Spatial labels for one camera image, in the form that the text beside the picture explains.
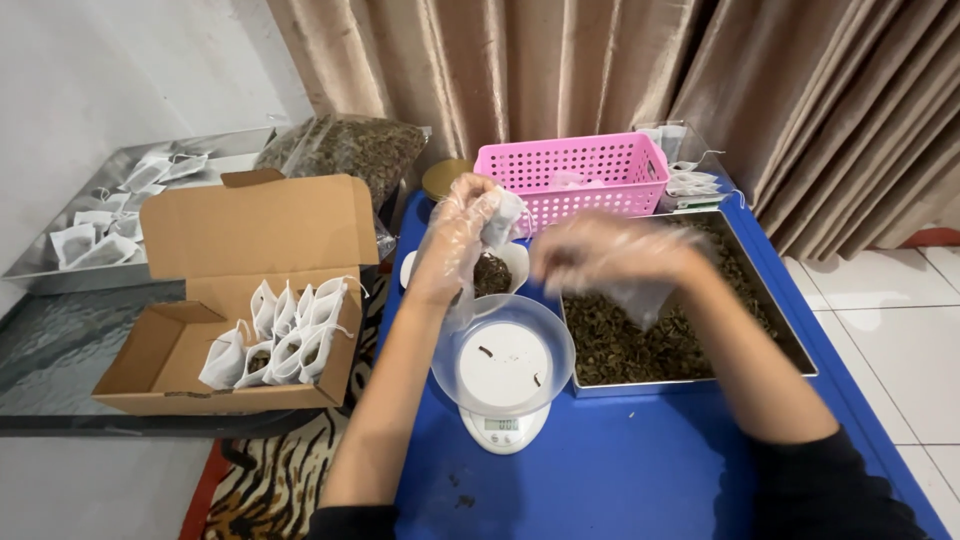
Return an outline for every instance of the plastic weighing bowl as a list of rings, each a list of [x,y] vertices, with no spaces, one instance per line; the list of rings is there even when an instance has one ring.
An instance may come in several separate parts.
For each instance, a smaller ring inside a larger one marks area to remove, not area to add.
[[[508,419],[546,406],[573,374],[573,338],[539,302],[516,294],[475,301],[473,319],[457,330],[444,322],[431,369],[461,408]]]

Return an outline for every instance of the plastic glove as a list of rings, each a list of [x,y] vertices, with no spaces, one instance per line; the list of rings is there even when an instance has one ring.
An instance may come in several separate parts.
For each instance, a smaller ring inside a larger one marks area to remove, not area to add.
[[[644,329],[681,272],[698,257],[691,246],[700,234],[650,219],[626,219],[585,210],[547,228],[530,247],[530,274],[547,294],[605,294]]]
[[[480,231],[499,208],[496,183],[482,175],[464,173],[450,194],[430,214],[407,297],[447,307],[463,289],[460,304],[473,299],[473,265],[482,250]]]

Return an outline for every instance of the scale display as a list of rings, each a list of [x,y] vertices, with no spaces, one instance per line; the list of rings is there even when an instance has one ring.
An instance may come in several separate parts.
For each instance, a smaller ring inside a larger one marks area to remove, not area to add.
[[[493,420],[484,419],[485,430],[517,431],[520,429],[520,422],[515,418],[513,420]]]

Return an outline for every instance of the box lid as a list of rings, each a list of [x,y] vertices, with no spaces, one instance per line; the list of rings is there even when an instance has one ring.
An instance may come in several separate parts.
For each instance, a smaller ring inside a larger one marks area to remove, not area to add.
[[[140,225],[150,275],[157,279],[379,262],[370,191],[343,174],[168,189],[144,202]]]

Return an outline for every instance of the animal print rug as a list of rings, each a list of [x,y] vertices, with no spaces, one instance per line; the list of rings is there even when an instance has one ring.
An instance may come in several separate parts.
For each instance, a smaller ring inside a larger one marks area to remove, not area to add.
[[[348,389],[357,400],[370,377],[389,282],[389,276],[378,276],[370,291],[372,304]],[[237,441],[235,448],[252,456],[257,466],[245,471],[229,465],[214,492],[201,538],[302,538],[347,422],[346,416],[328,408],[299,430],[271,439]]]

